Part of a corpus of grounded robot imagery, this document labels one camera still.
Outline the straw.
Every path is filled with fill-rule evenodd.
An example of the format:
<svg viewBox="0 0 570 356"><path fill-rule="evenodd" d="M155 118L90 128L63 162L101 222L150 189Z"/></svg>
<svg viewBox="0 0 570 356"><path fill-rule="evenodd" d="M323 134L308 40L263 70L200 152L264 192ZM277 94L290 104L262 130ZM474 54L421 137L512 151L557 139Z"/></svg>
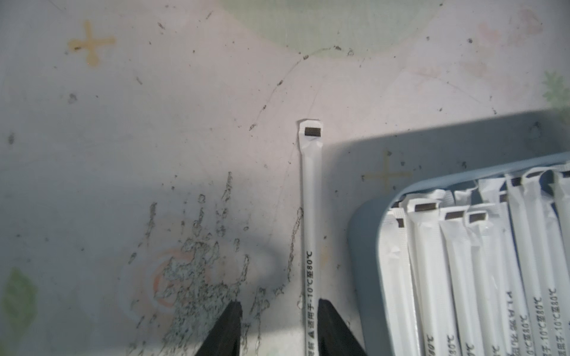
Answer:
<svg viewBox="0 0 570 356"><path fill-rule="evenodd" d="M427 194L412 194L405 199L405 212L412 229L425 352L461 355L440 203Z"/></svg>
<svg viewBox="0 0 570 356"><path fill-rule="evenodd" d="M300 121L298 132L304 212L303 282L306 355L320 354L317 314L321 296L319 237L322 213L323 128L321 121L305 119Z"/></svg>
<svg viewBox="0 0 570 356"><path fill-rule="evenodd" d="M391 208L384 216L378 254L393 354L421 355L408 230L403 209Z"/></svg>

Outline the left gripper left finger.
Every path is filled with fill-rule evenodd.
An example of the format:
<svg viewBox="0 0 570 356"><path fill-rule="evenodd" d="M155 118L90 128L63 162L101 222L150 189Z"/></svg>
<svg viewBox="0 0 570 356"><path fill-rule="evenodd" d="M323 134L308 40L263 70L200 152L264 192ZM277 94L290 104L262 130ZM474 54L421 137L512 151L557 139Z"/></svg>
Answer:
<svg viewBox="0 0 570 356"><path fill-rule="evenodd" d="M239 356L242 315L241 303L230 302L195 356Z"/></svg>

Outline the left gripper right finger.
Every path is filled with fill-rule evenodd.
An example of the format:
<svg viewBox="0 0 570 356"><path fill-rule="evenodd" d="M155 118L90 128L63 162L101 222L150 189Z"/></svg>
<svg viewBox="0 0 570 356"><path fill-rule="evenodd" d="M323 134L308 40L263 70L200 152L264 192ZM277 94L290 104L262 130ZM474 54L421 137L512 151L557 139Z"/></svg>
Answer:
<svg viewBox="0 0 570 356"><path fill-rule="evenodd" d="M318 347L323 356L366 356L366 352L356 340L334 305L325 299L319 300L318 308Z"/></svg>

